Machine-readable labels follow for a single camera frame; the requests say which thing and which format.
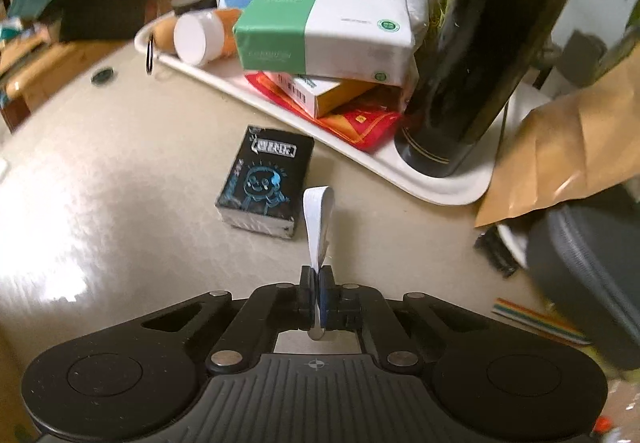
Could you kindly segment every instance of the green and white box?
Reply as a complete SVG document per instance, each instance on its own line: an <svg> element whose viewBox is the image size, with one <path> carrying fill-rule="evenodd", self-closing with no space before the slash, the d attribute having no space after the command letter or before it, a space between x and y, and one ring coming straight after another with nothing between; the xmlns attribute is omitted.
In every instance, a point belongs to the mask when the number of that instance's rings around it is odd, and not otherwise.
<svg viewBox="0 0 640 443"><path fill-rule="evenodd" d="M246 70L392 86L414 51L406 0L253 0L234 35Z"/></svg>

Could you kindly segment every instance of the cartoon face drawing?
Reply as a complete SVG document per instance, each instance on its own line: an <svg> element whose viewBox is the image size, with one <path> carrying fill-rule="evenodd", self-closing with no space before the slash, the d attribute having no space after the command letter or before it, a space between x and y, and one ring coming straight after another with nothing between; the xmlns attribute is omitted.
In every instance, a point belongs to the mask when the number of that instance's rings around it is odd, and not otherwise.
<svg viewBox="0 0 640 443"><path fill-rule="evenodd" d="M244 181L244 191L256 201L267 199L280 190L280 175L269 167L252 167Z"/></svg>
<svg viewBox="0 0 640 443"><path fill-rule="evenodd" d="M255 211L251 203L264 203L262 213L266 214L270 208L277 207L280 203L286 203L289 198L280 191L282 176L273 168L255 166L249 169L244 178L244 193L246 198L242 202L241 209Z"/></svg>

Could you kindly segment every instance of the black plastic mount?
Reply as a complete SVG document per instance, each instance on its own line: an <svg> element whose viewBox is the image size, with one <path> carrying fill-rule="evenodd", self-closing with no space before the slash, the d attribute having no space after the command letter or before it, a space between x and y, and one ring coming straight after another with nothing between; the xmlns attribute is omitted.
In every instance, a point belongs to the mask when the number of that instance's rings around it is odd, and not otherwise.
<svg viewBox="0 0 640 443"><path fill-rule="evenodd" d="M321 325L354 331L364 354L272 354L279 333L312 327L317 304ZM392 441L402 431L406 441L558 441L586 437L606 394L597 365L571 347L424 293L389 300L337 285L329 266L68 341L22 381L50 443ZM429 435L434 424L448 435Z"/></svg>

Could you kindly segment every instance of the white container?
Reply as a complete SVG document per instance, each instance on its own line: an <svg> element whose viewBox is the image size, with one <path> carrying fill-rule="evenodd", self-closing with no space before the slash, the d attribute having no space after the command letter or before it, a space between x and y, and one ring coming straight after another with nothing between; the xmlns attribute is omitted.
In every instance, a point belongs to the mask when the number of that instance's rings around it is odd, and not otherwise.
<svg viewBox="0 0 640 443"><path fill-rule="evenodd" d="M239 10L203 10L180 16L174 28L174 46L180 60L190 66L204 66L236 54L232 29L239 16Z"/></svg>

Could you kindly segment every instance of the tissue box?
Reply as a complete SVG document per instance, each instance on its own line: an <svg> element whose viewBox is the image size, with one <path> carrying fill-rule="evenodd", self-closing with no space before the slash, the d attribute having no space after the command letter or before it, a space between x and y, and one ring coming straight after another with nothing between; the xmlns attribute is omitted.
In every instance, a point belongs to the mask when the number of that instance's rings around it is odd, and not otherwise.
<svg viewBox="0 0 640 443"><path fill-rule="evenodd" d="M406 0L253 0L234 35L246 70L392 86L414 50Z"/></svg>
<svg viewBox="0 0 640 443"><path fill-rule="evenodd" d="M276 237L292 237L314 139L249 126L216 201L224 222Z"/></svg>
<svg viewBox="0 0 640 443"><path fill-rule="evenodd" d="M312 118L321 118L375 87L373 82L265 73Z"/></svg>

